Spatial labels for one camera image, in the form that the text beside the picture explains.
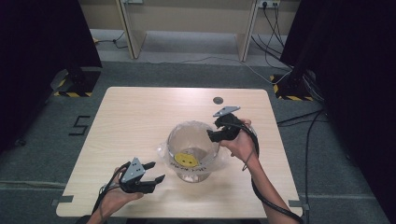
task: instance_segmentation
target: black stand base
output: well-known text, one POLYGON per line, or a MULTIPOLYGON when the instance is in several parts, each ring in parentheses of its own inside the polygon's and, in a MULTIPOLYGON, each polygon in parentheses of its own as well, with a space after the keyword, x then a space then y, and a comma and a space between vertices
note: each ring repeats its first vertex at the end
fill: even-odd
POLYGON ((100 76, 100 71, 83 71, 85 75, 84 84, 76 84, 70 78, 69 74, 64 76, 54 95, 68 97, 89 97, 92 95, 93 88, 100 76))
POLYGON ((295 101, 314 100, 311 94, 309 94, 309 92, 306 90, 303 82, 301 82, 297 87, 292 87, 288 83, 288 78, 289 78, 288 76, 284 77, 284 75, 271 76, 271 81, 273 83, 276 83, 273 84, 276 98, 283 100, 295 100, 295 101))

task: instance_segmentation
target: table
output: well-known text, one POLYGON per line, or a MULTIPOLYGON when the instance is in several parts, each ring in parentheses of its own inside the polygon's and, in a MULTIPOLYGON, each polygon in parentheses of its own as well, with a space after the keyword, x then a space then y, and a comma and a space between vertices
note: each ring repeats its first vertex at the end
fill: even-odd
MULTIPOLYGON (((157 155, 157 146, 178 123, 198 120, 213 125, 213 114, 226 105, 241 106, 234 114, 252 119, 264 170, 286 202, 298 201, 266 91, 112 87, 99 107, 64 190, 63 196, 73 196, 73 202, 59 203, 58 216, 90 214, 99 188, 108 182, 115 167, 137 157, 142 163, 157 162, 142 180, 163 174, 166 177, 154 193, 128 203, 113 217, 266 218, 251 188, 249 172, 242 172, 240 160, 230 157, 226 168, 192 184, 179 179, 157 155), (215 97, 223 99, 222 105, 214 103, 215 97)), ((302 214, 301 208, 291 211, 302 214)))
POLYGON ((138 58, 146 31, 235 34, 240 61, 248 54, 258 0, 117 0, 133 58, 138 58))

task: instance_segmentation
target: person's right hand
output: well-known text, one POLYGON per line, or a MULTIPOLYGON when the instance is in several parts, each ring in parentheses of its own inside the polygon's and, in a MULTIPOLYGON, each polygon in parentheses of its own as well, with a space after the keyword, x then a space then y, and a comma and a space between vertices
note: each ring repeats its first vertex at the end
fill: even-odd
MULTIPOLYGON (((251 124, 250 119, 240 119, 242 122, 245 123, 245 125, 249 128, 251 124)), ((220 145, 222 147, 227 147, 231 151, 231 156, 235 156, 242 162, 246 163, 249 155, 252 153, 251 157, 257 157, 255 148, 254 148, 254 143, 251 140, 250 136, 241 129, 239 131, 239 134, 236 136, 236 138, 232 141, 228 140, 222 140, 220 141, 220 145)))

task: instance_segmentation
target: cable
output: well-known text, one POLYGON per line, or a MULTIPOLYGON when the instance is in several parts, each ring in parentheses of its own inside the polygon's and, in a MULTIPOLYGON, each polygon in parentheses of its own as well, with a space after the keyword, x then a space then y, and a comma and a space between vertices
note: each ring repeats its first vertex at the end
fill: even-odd
POLYGON ((260 75, 258 72, 254 71, 253 68, 251 68, 249 65, 236 60, 236 59, 227 59, 227 58, 220 58, 220 57, 215 57, 215 56, 209 56, 203 59, 198 59, 198 60, 185 60, 185 61, 180 61, 180 62, 160 62, 160 63, 152 63, 148 60, 148 63, 152 63, 152 64, 161 64, 161 63, 196 63, 196 62, 201 62, 207 59, 221 59, 221 60, 227 60, 227 61, 235 61, 238 63, 241 63, 242 65, 246 66, 248 69, 250 69, 254 74, 256 74, 258 77, 264 79, 266 82, 268 82, 269 84, 275 85, 278 82, 280 82, 285 76, 287 76, 291 71, 287 71, 288 73, 284 74, 282 78, 280 78, 277 82, 272 82, 270 80, 268 80, 267 78, 263 77, 262 75, 260 75))
MULTIPOLYGON (((290 126, 293 126, 293 125, 297 125, 297 124, 301 124, 301 123, 307 123, 307 122, 312 122, 312 121, 313 121, 312 119, 311 120, 303 120, 303 121, 295 122, 295 123, 292 123, 292 124, 278 125, 277 127, 279 127, 279 128, 290 127, 290 126)), ((328 123, 329 121, 328 120, 316 120, 316 122, 328 123)))
POLYGON ((114 43, 115 45, 116 45, 116 48, 117 49, 126 49, 126 48, 128 48, 128 46, 124 46, 124 47, 119 47, 118 45, 117 45, 117 41, 119 41, 121 38, 122 38, 122 36, 125 34, 125 32, 122 32, 122 34, 119 36, 119 38, 117 38, 117 39, 112 39, 112 40, 99 40, 99 41, 97 41, 97 43, 102 43, 102 42, 112 42, 112 43, 114 43))
POLYGON ((251 39, 253 40, 253 42, 257 45, 257 47, 259 47, 262 51, 268 53, 269 55, 271 55, 273 58, 279 60, 279 58, 272 52, 268 51, 267 49, 269 49, 270 47, 268 47, 268 45, 264 44, 265 48, 263 48, 259 43, 257 43, 256 39, 252 36, 251 39))
POLYGON ((268 46, 270 46, 271 40, 272 40, 272 38, 273 38, 273 36, 274 36, 274 33, 275 33, 275 31, 272 32, 271 37, 270 37, 270 39, 268 40, 268 44, 266 45, 265 54, 264 54, 264 59, 265 59, 265 61, 268 63, 268 65, 270 65, 270 66, 273 67, 273 68, 277 68, 277 67, 274 67, 273 65, 271 65, 271 64, 268 62, 268 60, 267 60, 268 46))
POLYGON ((285 44, 283 43, 283 40, 282 40, 282 35, 280 35, 279 22, 277 20, 277 18, 279 17, 279 7, 278 7, 277 3, 274 4, 274 7, 275 7, 275 20, 276 20, 275 27, 277 27, 277 33, 279 35, 279 42, 283 46, 283 48, 285 48, 285 44))
MULTIPOLYGON (((262 42, 262 44, 264 44, 264 46, 265 47, 267 47, 267 45, 264 43, 264 41, 262 40, 262 38, 260 37, 260 35, 257 35, 257 37, 260 39, 260 41, 262 42)), ((280 51, 277 51, 276 49, 273 49, 273 48, 271 48, 271 47, 269 47, 268 46, 268 49, 270 49, 270 50, 272 50, 272 51, 274 51, 274 52, 276 52, 276 53, 278 53, 278 54, 282 54, 280 51)))
POLYGON ((267 13, 265 12, 266 8, 267 8, 267 3, 263 2, 262 3, 262 11, 264 12, 265 19, 267 19, 267 21, 268 21, 268 23, 269 23, 269 25, 271 27, 271 30, 273 31, 273 33, 275 33, 276 39, 279 41, 280 45, 282 45, 282 47, 285 48, 285 46, 283 45, 283 41, 276 34, 276 28, 273 27, 272 23, 270 22, 270 19, 268 19, 267 13))
POLYGON ((303 76, 304 84, 305 84, 305 87, 307 88, 308 92, 309 92, 309 93, 311 94, 311 96, 314 97, 317 101, 319 101, 319 102, 324 102, 324 98, 321 97, 320 94, 318 94, 318 93, 315 91, 315 85, 314 85, 313 81, 312 81, 312 80, 308 80, 308 79, 310 79, 309 76, 306 76, 306 75, 303 76))
POLYGON ((294 120, 294 119, 301 119, 301 118, 304 118, 304 117, 307 117, 307 116, 316 114, 316 113, 318 113, 318 112, 320 112, 320 111, 322 111, 322 110, 323 110, 323 109, 320 109, 320 110, 317 110, 317 111, 314 111, 314 112, 309 112, 309 113, 307 113, 307 114, 300 115, 300 116, 297 116, 297 117, 293 117, 293 118, 291 118, 291 119, 284 119, 284 120, 282 120, 282 121, 277 122, 276 124, 279 125, 279 124, 281 124, 281 123, 285 123, 285 122, 288 122, 288 121, 291 121, 291 120, 294 120))
MULTIPOLYGON (((319 110, 317 115, 312 120, 311 125, 309 126, 308 132, 306 134, 306 143, 305 143, 305 203, 309 207, 309 199, 308 199, 308 148, 309 148, 309 134, 311 133, 312 127, 314 126, 315 121, 319 117, 319 115, 323 112, 323 109, 319 110)), ((306 211, 306 224, 309 224, 309 209, 306 211)))
MULTIPOLYGON (((252 139, 253 144, 254 144, 254 149, 256 150, 257 156, 260 155, 260 147, 259 147, 259 140, 256 136, 256 134, 254 134, 254 132, 252 132, 245 124, 242 125, 237 125, 237 124, 233 124, 233 123, 225 123, 225 122, 221 122, 220 124, 222 124, 223 126, 233 126, 236 128, 240 128, 242 130, 244 130, 252 139)), ((247 162, 245 161, 245 165, 243 168, 243 171, 247 169, 247 162)), ((269 202, 266 198, 264 198, 262 196, 262 194, 259 192, 259 190, 257 189, 257 186, 255 185, 253 178, 251 178, 251 185, 253 187, 253 191, 256 194, 256 196, 260 199, 260 201, 262 201, 262 203, 266 204, 267 206, 269 206, 270 208, 276 210, 279 213, 282 213, 285 216, 288 216, 290 218, 293 218, 294 220, 298 221, 299 223, 304 223, 303 219, 300 218, 299 216, 297 216, 296 214, 292 213, 291 211, 284 209, 274 203, 269 202)))
POLYGON ((110 188, 110 186, 111 186, 111 183, 113 182, 113 179, 120 173, 120 171, 121 171, 123 168, 128 167, 130 164, 131 164, 130 161, 128 161, 128 162, 126 162, 125 164, 123 164, 123 165, 114 173, 114 175, 113 175, 113 176, 111 177, 111 179, 108 181, 107 185, 106 185, 105 187, 101 187, 101 188, 100 188, 100 190, 99 190, 99 196, 98 196, 98 198, 97 198, 97 200, 96 200, 95 206, 93 207, 92 213, 94 213, 94 212, 96 211, 96 209, 99 207, 100 202, 105 198, 105 196, 106 196, 106 194, 107 194, 107 192, 108 192, 108 190, 109 190, 109 188, 110 188))

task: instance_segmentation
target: hazard tape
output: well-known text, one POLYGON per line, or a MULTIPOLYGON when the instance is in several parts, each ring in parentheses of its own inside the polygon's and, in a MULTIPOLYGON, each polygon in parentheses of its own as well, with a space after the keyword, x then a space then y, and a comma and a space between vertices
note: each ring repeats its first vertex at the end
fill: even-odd
POLYGON ((56 91, 53 95, 67 97, 90 97, 92 95, 92 92, 56 91))
MULTIPOLYGON (((59 84, 58 88, 66 82, 68 75, 64 76, 64 79, 59 84)), ((67 96, 67 97, 90 97, 92 92, 74 92, 74 91, 56 91, 53 93, 54 96, 67 96)))
MULTIPOLYGON (((275 77, 270 76, 271 81, 274 81, 275 77)), ((314 101, 312 96, 293 96, 293 95, 282 95, 279 91, 279 87, 277 84, 273 84, 275 96, 280 100, 292 100, 292 101, 314 101)))

